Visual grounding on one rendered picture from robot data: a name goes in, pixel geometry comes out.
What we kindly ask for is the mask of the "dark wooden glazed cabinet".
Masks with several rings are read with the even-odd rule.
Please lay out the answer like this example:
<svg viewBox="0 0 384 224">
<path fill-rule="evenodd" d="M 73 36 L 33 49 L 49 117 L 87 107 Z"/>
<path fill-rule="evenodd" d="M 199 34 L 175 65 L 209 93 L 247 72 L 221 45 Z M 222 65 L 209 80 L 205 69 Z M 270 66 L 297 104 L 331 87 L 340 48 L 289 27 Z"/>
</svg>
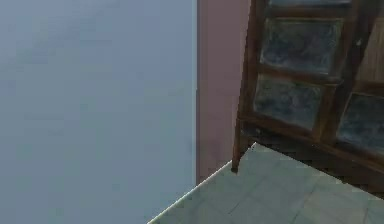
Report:
<svg viewBox="0 0 384 224">
<path fill-rule="evenodd" d="M 384 0 L 251 0 L 232 167 L 259 143 L 384 199 L 384 76 L 360 67 Z"/>
</svg>

